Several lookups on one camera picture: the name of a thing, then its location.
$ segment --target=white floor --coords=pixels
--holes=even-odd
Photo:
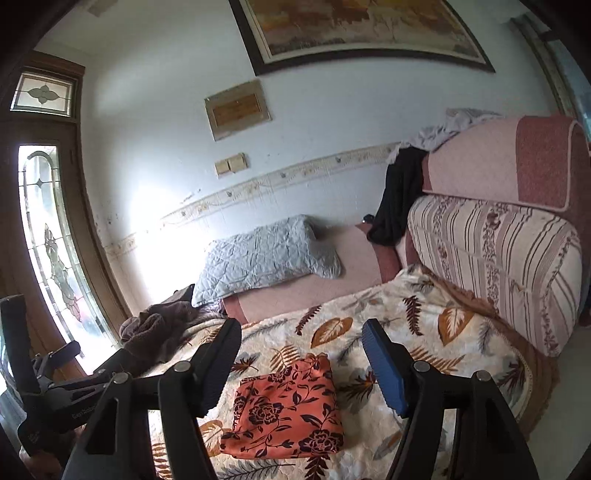
[[[575,330],[558,367],[560,383],[528,444],[540,480],[565,480],[591,443],[591,329]]]

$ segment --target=dark wooden picture frame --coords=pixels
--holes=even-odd
[[[242,6],[241,0],[229,0],[229,2],[230,7],[232,8],[232,12],[234,13],[234,17],[236,19],[236,23],[238,24],[242,40],[248,52],[248,56],[251,60],[252,68],[254,69],[255,75],[257,76],[317,61],[341,60],[359,57],[412,57],[419,59],[442,60],[457,63],[460,65],[474,67],[477,69],[484,70],[486,72],[495,73],[495,69],[493,68],[490,60],[484,53],[484,50],[482,49],[482,47],[480,46],[472,32],[470,31],[470,29],[464,23],[462,18],[457,14],[457,12],[451,7],[451,5],[449,5],[446,2],[446,0],[440,0],[440,2],[449,10],[451,15],[465,30],[465,33],[469,37],[474,48],[478,51],[479,55],[481,56],[482,61],[469,60],[463,57],[456,57],[452,54],[436,53],[432,51],[407,50],[402,48],[356,48],[351,50],[339,49],[332,51],[322,51],[318,53],[302,54],[289,59],[265,62],[263,55],[261,54],[259,44],[257,43],[257,40],[255,38],[255,34],[253,33],[251,25]]]

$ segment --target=leaf-patterned blanket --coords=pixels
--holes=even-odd
[[[422,267],[408,267],[386,284],[243,327],[242,346],[218,405],[199,420],[220,480],[385,478],[403,424],[385,404],[363,351],[361,328],[368,318],[377,318],[415,360],[425,360],[441,372],[469,377],[488,370],[516,418],[532,416],[525,412],[532,397],[539,396],[540,365],[534,365],[531,351],[525,352],[524,344],[519,351],[519,342],[509,340],[513,333],[498,321],[462,308]],[[189,343],[152,374],[190,358],[215,337],[221,323],[212,320],[194,327]],[[232,428],[234,393],[241,378],[276,372],[308,352],[324,352],[331,361],[345,431],[343,449],[324,457],[286,460],[238,460],[221,453],[220,438]],[[537,398],[535,403],[545,400]],[[443,477],[449,463],[454,422],[454,411],[446,411],[434,478]],[[170,479],[159,412],[150,412],[150,425],[157,471]]]

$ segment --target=orange floral fabric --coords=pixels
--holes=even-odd
[[[302,458],[342,446],[330,362],[324,353],[308,353],[278,373],[241,381],[220,451],[241,459]]]

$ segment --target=stained glass panel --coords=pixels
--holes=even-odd
[[[33,270],[64,340],[76,340],[91,373],[119,347],[84,277],[67,224],[57,147],[22,145],[18,158],[22,222]]]
[[[71,116],[73,91],[73,82],[25,72],[14,92],[10,110]]]

